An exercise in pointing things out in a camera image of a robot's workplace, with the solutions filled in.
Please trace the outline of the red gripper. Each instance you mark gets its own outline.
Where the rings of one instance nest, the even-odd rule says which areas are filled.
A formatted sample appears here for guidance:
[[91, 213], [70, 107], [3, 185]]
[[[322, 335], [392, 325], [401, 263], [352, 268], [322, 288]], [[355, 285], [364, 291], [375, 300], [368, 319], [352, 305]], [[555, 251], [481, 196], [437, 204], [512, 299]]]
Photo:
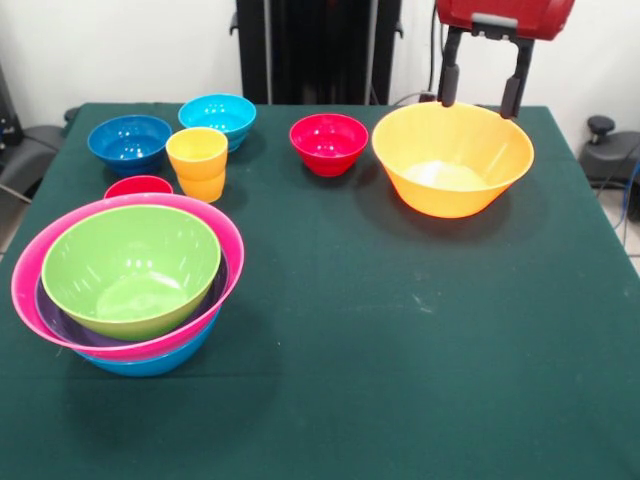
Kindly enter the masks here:
[[519, 114], [534, 40], [553, 40], [561, 32], [574, 6], [574, 0], [438, 0], [436, 8], [442, 23], [449, 25], [438, 89], [438, 101], [451, 107], [456, 100], [459, 81], [458, 48], [463, 30], [474, 35], [518, 37], [514, 73], [507, 79], [500, 107], [504, 119]]

